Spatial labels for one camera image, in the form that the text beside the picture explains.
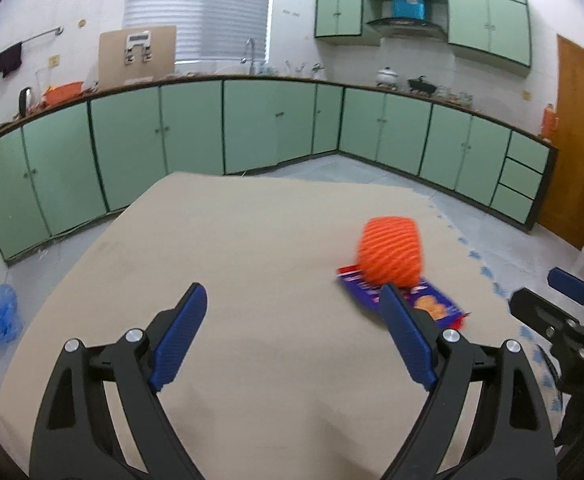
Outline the wall towel bar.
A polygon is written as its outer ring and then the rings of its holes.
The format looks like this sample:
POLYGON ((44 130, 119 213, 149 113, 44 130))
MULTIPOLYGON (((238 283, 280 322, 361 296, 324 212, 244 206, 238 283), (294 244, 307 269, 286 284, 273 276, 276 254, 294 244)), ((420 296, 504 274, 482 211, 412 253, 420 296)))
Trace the wall towel bar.
MULTIPOLYGON (((51 28, 51 29, 45 30, 44 32, 39 32, 37 35, 30 36, 30 37, 28 37, 28 38, 26 38, 26 39, 23 39, 23 40, 17 41, 17 42, 16 42, 16 44, 21 44, 21 45, 23 45, 23 44, 26 44, 27 42, 34 41, 34 40, 37 40, 37 39, 40 39, 40 38, 42 38, 42 37, 44 37, 44 36, 49 36, 49 35, 60 36, 60 35, 62 35, 62 34, 63 34, 63 32, 64 32, 64 26, 57 26, 57 27, 54 27, 54 28, 51 28)), ((6 48, 6 49, 4 49, 3 51, 1 51, 1 52, 0 52, 0 55, 1 55, 1 54, 2 54, 4 51, 6 51, 6 50, 10 50, 10 49, 11 49, 11 47, 14 47, 14 45, 15 45, 15 44, 12 44, 12 45, 11 45, 11 46, 9 46, 8 48, 6 48)))

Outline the brown cutting board with scale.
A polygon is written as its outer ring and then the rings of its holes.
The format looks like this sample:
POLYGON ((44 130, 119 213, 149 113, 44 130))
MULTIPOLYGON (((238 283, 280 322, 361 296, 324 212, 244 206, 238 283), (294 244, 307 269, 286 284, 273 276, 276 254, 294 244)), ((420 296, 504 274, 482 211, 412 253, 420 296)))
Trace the brown cutting board with scale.
POLYGON ((176 26, 103 32, 98 40, 98 88, 164 79, 176 68, 176 26))

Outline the white cooking pot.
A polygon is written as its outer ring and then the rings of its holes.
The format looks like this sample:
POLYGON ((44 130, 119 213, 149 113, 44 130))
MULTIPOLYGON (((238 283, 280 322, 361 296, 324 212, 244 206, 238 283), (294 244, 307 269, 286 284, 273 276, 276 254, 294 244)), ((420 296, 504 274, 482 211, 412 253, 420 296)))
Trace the white cooking pot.
POLYGON ((382 70, 377 71, 375 84, 378 87, 397 90, 399 84, 398 74, 391 67, 382 68, 382 70))

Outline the dark hanging towel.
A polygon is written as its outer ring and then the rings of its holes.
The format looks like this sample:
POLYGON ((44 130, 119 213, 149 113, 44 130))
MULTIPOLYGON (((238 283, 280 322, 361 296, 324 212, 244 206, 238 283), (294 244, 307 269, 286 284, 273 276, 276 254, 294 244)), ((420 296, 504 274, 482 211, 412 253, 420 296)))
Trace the dark hanging towel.
POLYGON ((3 78, 15 73, 22 66, 22 43, 16 42, 0 53, 0 74, 3 78))

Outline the purple snack chip bag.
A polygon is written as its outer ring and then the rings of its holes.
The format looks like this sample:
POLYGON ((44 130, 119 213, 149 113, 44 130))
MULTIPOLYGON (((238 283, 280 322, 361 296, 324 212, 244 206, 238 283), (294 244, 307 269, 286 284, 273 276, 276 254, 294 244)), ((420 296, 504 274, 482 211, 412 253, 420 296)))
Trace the purple snack chip bag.
MULTIPOLYGON (((342 266, 336 271, 339 282, 353 299, 375 314, 380 311, 380 288, 368 284, 362 277, 358 266, 342 266)), ((424 278, 415 287, 403 288, 403 298, 414 309, 423 310, 432 316, 441 328, 461 330, 464 319, 468 316, 451 299, 424 278)))

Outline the orange plastic basin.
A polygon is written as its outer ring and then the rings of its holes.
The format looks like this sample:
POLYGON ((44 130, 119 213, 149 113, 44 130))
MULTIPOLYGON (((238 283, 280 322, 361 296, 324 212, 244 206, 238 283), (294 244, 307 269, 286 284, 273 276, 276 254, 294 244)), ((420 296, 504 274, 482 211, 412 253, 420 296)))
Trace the orange plastic basin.
POLYGON ((82 81, 73 81, 69 84, 61 84, 56 87, 49 87, 43 93, 43 102, 46 106, 57 106, 60 103, 70 101, 81 96, 82 81))

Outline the chrome sink faucet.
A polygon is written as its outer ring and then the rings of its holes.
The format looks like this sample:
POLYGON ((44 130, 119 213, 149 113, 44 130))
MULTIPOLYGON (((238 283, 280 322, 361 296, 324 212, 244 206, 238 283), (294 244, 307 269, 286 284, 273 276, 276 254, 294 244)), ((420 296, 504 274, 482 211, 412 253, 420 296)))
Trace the chrome sink faucet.
POLYGON ((249 68, 249 75, 251 76, 256 74, 255 62, 255 40, 253 38, 249 38, 245 42, 245 49, 241 63, 249 68))

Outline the black wok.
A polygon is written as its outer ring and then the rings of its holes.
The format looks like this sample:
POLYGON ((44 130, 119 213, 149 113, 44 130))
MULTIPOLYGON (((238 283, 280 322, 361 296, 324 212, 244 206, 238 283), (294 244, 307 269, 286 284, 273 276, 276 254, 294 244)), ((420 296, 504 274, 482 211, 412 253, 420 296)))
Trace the black wok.
POLYGON ((425 94, 426 96, 434 96, 437 90, 435 84, 426 81, 423 76, 409 79, 408 86, 411 92, 425 94))

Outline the small steel teapot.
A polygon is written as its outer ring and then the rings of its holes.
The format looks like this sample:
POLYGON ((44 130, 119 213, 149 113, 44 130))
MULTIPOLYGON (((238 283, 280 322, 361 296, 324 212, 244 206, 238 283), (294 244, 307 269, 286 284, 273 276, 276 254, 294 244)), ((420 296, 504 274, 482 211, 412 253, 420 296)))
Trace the small steel teapot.
POLYGON ((320 62, 316 62, 311 68, 311 73, 313 76, 316 76, 321 72, 321 70, 324 70, 324 66, 320 62))

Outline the range hood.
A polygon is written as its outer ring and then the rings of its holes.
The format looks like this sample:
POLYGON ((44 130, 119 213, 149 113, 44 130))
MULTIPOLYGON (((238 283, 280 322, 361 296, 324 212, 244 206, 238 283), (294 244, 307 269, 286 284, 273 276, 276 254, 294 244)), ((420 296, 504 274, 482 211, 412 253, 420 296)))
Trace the range hood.
POLYGON ((421 38, 448 41, 447 32, 440 25, 415 18, 379 18, 367 23, 384 38, 421 38))

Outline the brown wooden door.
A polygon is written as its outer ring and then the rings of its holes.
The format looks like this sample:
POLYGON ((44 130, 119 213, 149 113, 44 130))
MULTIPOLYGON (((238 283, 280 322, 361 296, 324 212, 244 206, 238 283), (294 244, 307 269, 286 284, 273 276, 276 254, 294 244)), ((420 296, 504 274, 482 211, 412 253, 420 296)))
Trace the brown wooden door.
POLYGON ((558 150, 538 222, 577 249, 584 249, 584 48, 558 38, 558 150))

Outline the window roller blind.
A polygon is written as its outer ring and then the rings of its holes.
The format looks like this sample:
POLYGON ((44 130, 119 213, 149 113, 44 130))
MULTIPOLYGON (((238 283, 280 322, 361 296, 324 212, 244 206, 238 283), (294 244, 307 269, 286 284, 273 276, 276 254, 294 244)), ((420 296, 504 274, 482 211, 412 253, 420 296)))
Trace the window roller blind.
POLYGON ((270 0, 126 0, 122 24, 175 26, 176 60, 238 61, 249 39, 267 58, 270 0))

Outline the orange thermos bottle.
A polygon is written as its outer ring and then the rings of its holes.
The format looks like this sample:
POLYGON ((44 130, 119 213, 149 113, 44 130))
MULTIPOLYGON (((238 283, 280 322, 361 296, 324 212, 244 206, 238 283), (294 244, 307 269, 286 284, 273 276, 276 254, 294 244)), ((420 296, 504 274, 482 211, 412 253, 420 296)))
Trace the orange thermos bottle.
POLYGON ((544 140, 550 140, 558 128, 559 118, 554 106, 548 103, 542 114, 542 125, 540 126, 540 136, 544 140))

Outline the steel electric kettle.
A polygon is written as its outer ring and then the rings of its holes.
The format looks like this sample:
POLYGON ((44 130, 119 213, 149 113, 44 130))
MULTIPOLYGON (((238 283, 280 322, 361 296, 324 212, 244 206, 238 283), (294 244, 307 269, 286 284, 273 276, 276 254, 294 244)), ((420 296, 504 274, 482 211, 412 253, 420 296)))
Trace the steel electric kettle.
POLYGON ((30 113, 33 102, 34 94, 32 89, 30 87, 22 88, 18 95, 18 116, 20 118, 24 118, 30 113))

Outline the orange foam net sleeve round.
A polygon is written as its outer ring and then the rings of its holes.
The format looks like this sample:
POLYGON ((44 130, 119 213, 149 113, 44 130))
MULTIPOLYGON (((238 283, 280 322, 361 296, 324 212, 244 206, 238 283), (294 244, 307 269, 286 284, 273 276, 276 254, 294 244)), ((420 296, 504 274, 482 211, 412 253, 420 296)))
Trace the orange foam net sleeve round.
POLYGON ((417 222, 403 217, 370 219, 358 243, 357 266, 369 285, 417 286, 423 266, 417 222))

